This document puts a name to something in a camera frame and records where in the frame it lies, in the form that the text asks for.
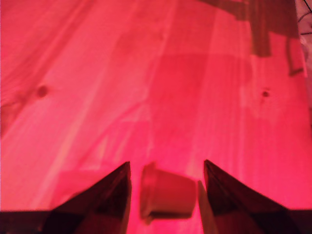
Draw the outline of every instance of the wood grain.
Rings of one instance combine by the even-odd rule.
[[[138,192],[146,163],[201,180],[205,159],[289,208],[312,207],[290,1],[263,1],[259,19],[256,0],[31,2],[1,11],[2,209],[55,207],[129,160],[128,233],[203,233],[198,204],[191,219],[144,225]]]

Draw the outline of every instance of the plastic cup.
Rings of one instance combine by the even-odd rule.
[[[196,182],[187,177],[146,165],[141,176],[140,215],[151,213],[192,215],[196,203]]]

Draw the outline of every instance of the wood knot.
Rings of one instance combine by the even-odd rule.
[[[264,96],[265,98],[267,98],[268,96],[270,96],[268,91],[263,91],[262,96]]]
[[[38,87],[37,89],[37,96],[39,98],[43,98],[48,94],[48,88],[45,85],[42,85],[40,87]]]

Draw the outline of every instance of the dark triangular part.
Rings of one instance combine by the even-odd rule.
[[[250,189],[212,162],[204,162],[208,200],[219,234],[300,234],[289,210]]]
[[[130,181],[130,163],[126,162],[116,170],[107,175],[104,179],[93,185],[88,190],[73,197],[69,201],[60,205],[51,211],[47,221],[43,226],[43,234],[73,234],[82,229],[86,225],[88,233],[93,233],[93,229],[97,226],[103,226],[104,221],[109,219],[96,219],[95,214],[100,212],[100,207],[107,204],[107,200],[112,199],[111,196],[119,194],[121,205],[115,211],[121,217],[126,209],[124,200],[128,199],[131,194]]]
[[[206,160],[204,163],[205,183],[208,199],[216,214],[239,207],[248,213],[275,212],[286,208],[264,195],[250,189],[233,176]]]
[[[312,210],[289,210],[288,215],[302,234],[312,233]]]

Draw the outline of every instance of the small cup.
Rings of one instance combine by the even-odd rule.
[[[151,213],[191,216],[196,203],[196,182],[181,175],[156,169],[152,162],[143,168],[140,191],[140,215]]]

